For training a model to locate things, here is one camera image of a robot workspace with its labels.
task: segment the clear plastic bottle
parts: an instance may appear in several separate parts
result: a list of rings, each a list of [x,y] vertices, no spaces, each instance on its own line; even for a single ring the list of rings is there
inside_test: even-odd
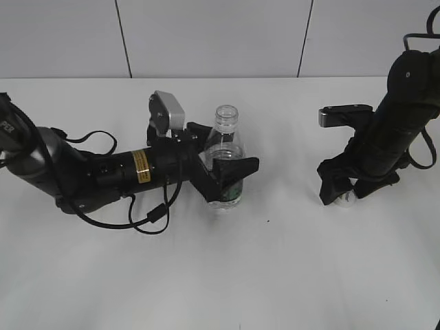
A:
[[[239,111],[232,105],[221,105],[215,111],[215,123],[205,145],[205,165],[212,170],[213,159],[239,160],[245,157],[238,132]],[[229,210],[240,203],[243,180],[224,192],[219,201],[210,202],[215,209]]]

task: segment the white tabletop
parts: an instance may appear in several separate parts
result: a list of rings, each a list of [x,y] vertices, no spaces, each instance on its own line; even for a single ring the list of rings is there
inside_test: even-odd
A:
[[[326,105],[377,106],[385,78],[0,80],[39,126],[104,129],[118,151],[145,146],[148,98],[174,93],[187,121],[235,105],[261,159],[243,203],[213,213],[185,183],[159,236],[103,230],[0,174],[0,329],[434,329],[440,318],[440,165],[344,209],[324,207],[316,168],[353,131],[323,129]],[[440,122],[428,130],[440,146]],[[97,153],[110,141],[81,148]],[[420,162],[430,154],[412,146]],[[161,200],[141,194],[138,219]],[[92,213],[127,222],[129,201]],[[159,228],[162,221],[153,227]]]

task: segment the bottle cap opening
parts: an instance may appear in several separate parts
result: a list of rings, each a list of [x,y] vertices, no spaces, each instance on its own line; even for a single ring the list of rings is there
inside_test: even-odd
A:
[[[239,121],[239,111],[232,105],[221,105],[215,111],[215,124],[222,133],[233,133]]]

